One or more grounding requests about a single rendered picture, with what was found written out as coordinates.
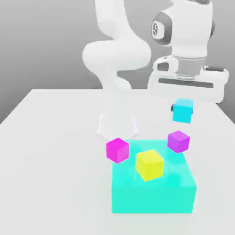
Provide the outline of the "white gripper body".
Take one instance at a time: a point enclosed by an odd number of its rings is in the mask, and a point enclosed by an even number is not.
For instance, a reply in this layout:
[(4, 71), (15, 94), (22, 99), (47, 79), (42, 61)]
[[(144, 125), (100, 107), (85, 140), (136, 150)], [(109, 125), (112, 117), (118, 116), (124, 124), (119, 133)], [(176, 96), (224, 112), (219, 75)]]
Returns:
[(203, 71), (193, 79), (177, 78), (175, 73), (153, 71), (147, 88), (155, 96), (220, 103), (224, 99), (229, 72)]

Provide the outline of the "small cyan cube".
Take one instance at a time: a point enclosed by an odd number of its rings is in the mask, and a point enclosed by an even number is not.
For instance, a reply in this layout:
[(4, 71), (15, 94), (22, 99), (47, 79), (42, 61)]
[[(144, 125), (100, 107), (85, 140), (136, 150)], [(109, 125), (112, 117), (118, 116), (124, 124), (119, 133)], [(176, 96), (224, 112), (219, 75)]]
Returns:
[(180, 123), (191, 123), (193, 114), (193, 100), (177, 99), (172, 105), (173, 121)]

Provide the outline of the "small purple cube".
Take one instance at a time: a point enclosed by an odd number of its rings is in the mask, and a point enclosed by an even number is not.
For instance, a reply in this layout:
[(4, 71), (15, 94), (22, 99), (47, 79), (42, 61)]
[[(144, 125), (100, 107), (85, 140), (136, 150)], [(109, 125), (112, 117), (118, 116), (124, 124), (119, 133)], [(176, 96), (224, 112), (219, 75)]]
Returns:
[(175, 131), (168, 134), (167, 147), (175, 153), (182, 153), (189, 148), (190, 136), (181, 132)]

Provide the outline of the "small yellow cube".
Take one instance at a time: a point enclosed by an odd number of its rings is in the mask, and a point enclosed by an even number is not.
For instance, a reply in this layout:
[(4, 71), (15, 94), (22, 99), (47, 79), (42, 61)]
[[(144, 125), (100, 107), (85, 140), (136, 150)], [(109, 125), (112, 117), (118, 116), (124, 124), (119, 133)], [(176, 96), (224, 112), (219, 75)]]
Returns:
[(136, 154), (136, 171), (146, 182), (163, 176), (164, 159), (152, 149)]

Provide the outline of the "large turquoise box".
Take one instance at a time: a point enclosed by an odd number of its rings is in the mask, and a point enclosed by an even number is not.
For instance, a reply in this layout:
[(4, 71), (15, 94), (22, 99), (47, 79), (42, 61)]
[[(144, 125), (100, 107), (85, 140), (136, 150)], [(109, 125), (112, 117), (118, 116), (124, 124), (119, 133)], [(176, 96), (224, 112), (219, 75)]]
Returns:
[[(112, 165), (113, 213), (192, 213), (196, 182), (183, 153), (166, 140), (128, 140), (129, 158)], [(136, 171), (136, 155), (156, 150), (164, 159), (163, 176), (145, 182)]]

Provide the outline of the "small magenta cube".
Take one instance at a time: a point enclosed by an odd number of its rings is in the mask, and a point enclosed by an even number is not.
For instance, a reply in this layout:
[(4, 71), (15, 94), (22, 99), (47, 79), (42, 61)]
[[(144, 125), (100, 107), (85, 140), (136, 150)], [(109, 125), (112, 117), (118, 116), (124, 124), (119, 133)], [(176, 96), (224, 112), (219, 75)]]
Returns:
[(130, 145), (121, 138), (106, 143), (106, 157), (116, 164), (120, 164), (129, 158)]

